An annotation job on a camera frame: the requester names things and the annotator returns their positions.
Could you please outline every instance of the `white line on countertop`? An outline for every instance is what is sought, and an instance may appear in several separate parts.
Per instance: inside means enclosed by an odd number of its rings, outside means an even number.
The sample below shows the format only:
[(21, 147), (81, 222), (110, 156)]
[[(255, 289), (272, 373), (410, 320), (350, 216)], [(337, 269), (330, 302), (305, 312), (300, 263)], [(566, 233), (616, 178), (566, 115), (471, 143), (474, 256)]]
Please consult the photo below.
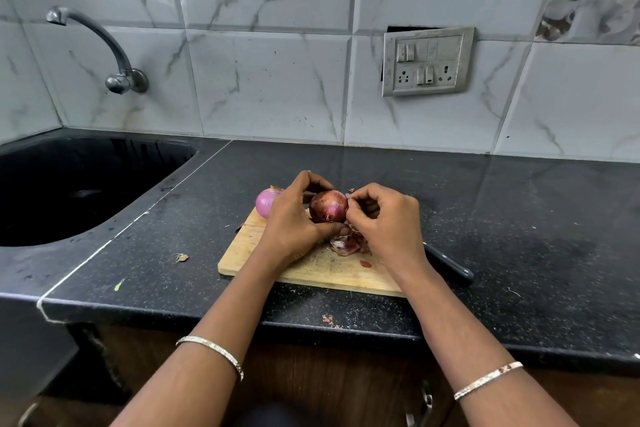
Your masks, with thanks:
[(54, 323), (54, 324), (66, 324), (66, 321), (57, 321), (56, 319), (50, 319), (49, 316), (47, 316), (47, 313), (44, 312), (44, 309), (42, 308), (42, 301), (44, 300), (45, 297), (47, 297), (50, 293), (52, 293), (54, 290), (56, 290), (56, 288), (58, 288), (66, 279), (68, 279), (69, 277), (71, 277), (74, 273), (76, 273), (79, 269), (81, 269), (84, 264), (86, 264), (88, 261), (90, 261), (93, 257), (95, 257), (96, 255), (98, 255), (98, 253), (100, 253), (102, 250), (104, 250), (104, 248), (111, 243), (112, 241), (114, 241), (116, 238), (118, 238), (120, 235), (122, 235), (131, 225), (133, 225), (137, 220), (139, 220), (140, 218), (142, 218), (145, 214), (149, 213), (151, 211), (151, 208), (153, 208), (154, 206), (156, 206), (156, 204), (158, 204), (160, 201), (162, 201), (165, 197), (167, 197), (173, 190), (175, 190), (175, 188), (177, 188), (178, 186), (180, 186), (180, 184), (182, 184), (183, 182), (185, 182), (186, 180), (188, 180), (188, 178), (191, 177), (191, 175), (196, 172), (198, 169), (200, 169), (203, 165), (207, 164), (207, 162), (209, 162), (212, 158), (214, 158), (215, 156), (217, 156), (220, 152), (222, 152), (224, 150), (225, 147), (227, 147), (231, 142), (233, 142), (233, 140), (229, 140), (226, 144), (224, 144), (220, 149), (218, 149), (214, 155), (212, 155), (211, 157), (209, 157), (207, 160), (205, 160), (202, 164), (200, 164), (198, 167), (196, 167), (192, 172), (189, 173), (189, 175), (184, 178), (182, 181), (180, 181), (178, 184), (176, 184), (175, 186), (173, 186), (166, 194), (163, 195), (163, 197), (161, 197), (160, 199), (158, 199), (155, 203), (151, 204), (151, 206), (149, 207), (149, 209), (147, 209), (144, 213), (142, 213), (140, 216), (138, 216), (135, 220), (133, 220), (131, 223), (129, 223), (126, 227), (124, 227), (123, 229), (121, 229), (115, 237), (113, 237), (112, 239), (108, 240), (107, 243), (105, 243), (104, 245), (102, 245), (98, 250), (96, 250), (95, 252), (93, 252), (91, 255), (89, 255), (89, 257), (81, 262), (75, 269), (71, 270), (67, 275), (65, 275), (64, 277), (62, 277), (58, 283), (56, 285), (54, 285), (53, 287), (51, 287), (47, 292), (45, 292), (43, 294), (43, 296), (38, 299), (38, 301), (36, 302), (36, 307), (40, 310), (40, 312), (42, 312), (42, 315), (44, 316), (45, 320), (48, 323)]

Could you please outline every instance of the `power outlet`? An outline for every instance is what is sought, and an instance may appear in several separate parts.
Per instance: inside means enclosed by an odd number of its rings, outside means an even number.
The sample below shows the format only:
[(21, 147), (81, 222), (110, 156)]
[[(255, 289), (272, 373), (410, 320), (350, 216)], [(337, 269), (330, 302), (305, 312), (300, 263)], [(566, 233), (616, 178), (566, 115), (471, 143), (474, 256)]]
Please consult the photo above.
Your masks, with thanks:
[(464, 91), (473, 27), (385, 34), (382, 96)]

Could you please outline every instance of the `forearm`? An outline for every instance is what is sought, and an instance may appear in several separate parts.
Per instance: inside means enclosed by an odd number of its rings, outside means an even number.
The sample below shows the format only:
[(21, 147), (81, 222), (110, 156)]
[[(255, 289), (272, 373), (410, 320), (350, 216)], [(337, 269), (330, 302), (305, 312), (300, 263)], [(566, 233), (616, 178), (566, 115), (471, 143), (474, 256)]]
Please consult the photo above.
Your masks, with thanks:
[[(509, 352), (428, 265), (419, 277), (398, 277), (430, 349), (454, 391), (513, 361)], [(471, 427), (575, 427), (575, 423), (524, 370), (487, 383), (462, 400)]]
[[(275, 281), (257, 248), (191, 332), (242, 363)], [(215, 351), (182, 343), (113, 423), (116, 427), (219, 425), (237, 381), (235, 368)]]

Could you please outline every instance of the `cutting board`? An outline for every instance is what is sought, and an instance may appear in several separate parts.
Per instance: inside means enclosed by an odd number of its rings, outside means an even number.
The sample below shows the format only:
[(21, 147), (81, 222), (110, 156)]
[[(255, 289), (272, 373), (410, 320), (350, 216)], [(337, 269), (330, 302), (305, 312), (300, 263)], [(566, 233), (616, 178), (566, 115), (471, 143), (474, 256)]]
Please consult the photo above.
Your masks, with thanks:
[[(260, 241), (266, 223), (267, 220), (254, 208), (218, 262), (221, 274), (238, 273)], [(361, 261), (371, 267), (363, 266)], [(377, 264), (371, 253), (356, 252), (348, 257), (341, 257), (332, 252), (326, 243), (317, 245), (302, 259), (291, 264), (278, 278), (278, 282), (404, 297), (387, 269)]]

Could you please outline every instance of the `bracelet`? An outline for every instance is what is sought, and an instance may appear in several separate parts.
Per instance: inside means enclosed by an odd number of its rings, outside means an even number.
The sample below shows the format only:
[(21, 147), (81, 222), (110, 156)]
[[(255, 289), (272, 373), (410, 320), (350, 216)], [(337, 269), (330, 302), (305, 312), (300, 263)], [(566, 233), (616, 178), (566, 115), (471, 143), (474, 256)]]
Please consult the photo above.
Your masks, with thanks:
[(491, 373), (489, 373), (489, 375), (484, 375), (482, 378), (479, 378), (475, 382), (470, 383), (469, 385), (464, 387), (462, 390), (457, 391), (453, 395), (453, 400), (458, 401), (462, 397), (464, 397), (465, 395), (468, 395), (469, 393), (471, 393), (472, 391), (480, 388), (483, 385), (486, 385), (487, 383), (491, 382), (492, 380), (495, 380), (500, 375), (504, 375), (505, 373), (508, 373), (508, 372), (510, 372), (512, 370), (515, 370), (517, 368), (522, 368), (522, 363), (520, 363), (519, 361), (514, 361), (513, 363), (509, 363), (508, 365), (502, 366), (502, 367), (498, 368), (497, 370), (492, 371)]
[(224, 358), (228, 359), (229, 363), (231, 363), (231, 365), (233, 365), (233, 367), (236, 369), (236, 371), (238, 372), (238, 377), (240, 378), (240, 382), (242, 382), (244, 378), (244, 372), (242, 371), (242, 367), (240, 366), (240, 363), (238, 363), (238, 361), (233, 357), (233, 355), (229, 353), (225, 348), (218, 346), (213, 341), (209, 341), (208, 339), (201, 338), (200, 336), (181, 337), (178, 340), (178, 342), (175, 343), (175, 345), (178, 346), (182, 342), (196, 342), (224, 356)]

